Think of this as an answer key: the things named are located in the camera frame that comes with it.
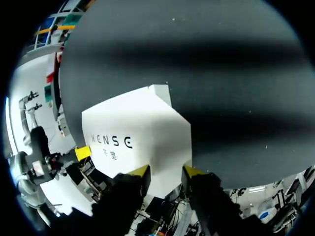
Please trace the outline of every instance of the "cable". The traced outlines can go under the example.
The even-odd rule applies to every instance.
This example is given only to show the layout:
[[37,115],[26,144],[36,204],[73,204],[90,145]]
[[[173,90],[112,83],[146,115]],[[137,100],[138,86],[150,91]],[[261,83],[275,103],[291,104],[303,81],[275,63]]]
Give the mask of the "cable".
[[188,233],[193,229],[193,227],[198,223],[199,221],[197,221],[196,223],[194,223],[194,225],[193,226],[191,226],[191,228],[190,228],[190,230],[187,232],[187,234],[186,235],[188,235]]
[[85,160],[84,160],[82,172],[84,172],[84,170],[85,170],[85,163],[87,162],[87,159],[88,159],[88,157],[85,158]]
[[53,140],[55,134],[56,134],[56,130],[54,129],[54,134],[53,134],[53,136],[51,137],[50,141],[48,142],[48,145],[49,145],[49,144],[51,143],[51,141]]
[[57,28],[56,28],[56,27],[51,27],[51,28],[42,29],[42,30],[40,30],[40,31],[37,31],[37,32],[35,33],[35,35],[43,34],[43,33],[48,33],[48,32],[50,32],[50,31],[52,31],[52,30],[72,30],[72,29],[74,29],[74,28],[75,28],[75,25],[71,25],[71,26],[57,26]]
[[177,221],[176,221],[176,227],[178,226],[178,221],[179,221],[179,210],[178,210],[178,215],[177,215]]

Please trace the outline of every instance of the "black cable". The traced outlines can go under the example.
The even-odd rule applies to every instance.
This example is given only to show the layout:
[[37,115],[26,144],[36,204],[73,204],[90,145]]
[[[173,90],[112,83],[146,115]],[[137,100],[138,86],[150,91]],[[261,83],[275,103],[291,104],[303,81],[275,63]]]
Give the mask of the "black cable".
[[189,232],[193,229],[193,227],[198,223],[199,221],[197,221],[196,223],[194,223],[193,226],[191,226],[190,230],[187,232],[187,235],[189,234]]
[[177,215],[177,221],[176,221],[176,227],[178,226],[178,221],[179,221],[179,210],[178,210],[178,206],[177,206],[177,209],[176,209],[177,211],[178,211],[178,215]]

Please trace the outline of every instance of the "gray surface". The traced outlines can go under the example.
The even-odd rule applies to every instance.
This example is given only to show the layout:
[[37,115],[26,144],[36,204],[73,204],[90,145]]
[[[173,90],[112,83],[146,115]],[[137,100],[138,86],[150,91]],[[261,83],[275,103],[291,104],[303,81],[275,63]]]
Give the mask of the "gray surface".
[[216,173],[225,188],[267,184],[315,162],[312,67],[264,2],[97,1],[61,65],[77,145],[83,110],[166,82],[173,108],[191,123],[193,165]]

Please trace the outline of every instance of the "white panel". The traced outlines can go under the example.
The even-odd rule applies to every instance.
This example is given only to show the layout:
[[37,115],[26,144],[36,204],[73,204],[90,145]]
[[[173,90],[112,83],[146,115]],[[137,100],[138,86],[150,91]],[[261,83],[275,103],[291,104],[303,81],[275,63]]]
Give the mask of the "white panel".
[[[38,92],[38,97],[29,102],[27,109],[36,103],[43,106],[35,112],[38,125],[45,130],[49,141],[49,150],[51,152],[66,153],[74,147],[75,142],[71,135],[63,137],[58,129],[58,124],[54,119],[52,108],[45,102],[44,87],[46,83],[46,69],[48,56],[42,56],[31,60],[14,72],[10,85],[10,117],[12,132],[16,142],[17,151],[25,151],[31,154],[32,149],[23,143],[25,136],[21,123],[21,115],[19,109],[19,100],[28,95],[30,91]],[[26,115],[29,127],[32,126],[31,117]],[[80,190],[73,184],[69,177],[60,176],[60,180],[52,180],[41,184],[42,190],[46,198],[53,204],[62,204],[58,209],[60,212],[69,214],[72,207],[81,210],[86,214],[91,214],[91,203],[82,195]]]
[[140,88],[85,110],[82,129],[99,171],[114,177],[149,164],[148,194],[163,198],[191,162],[191,134],[190,124],[154,91]]

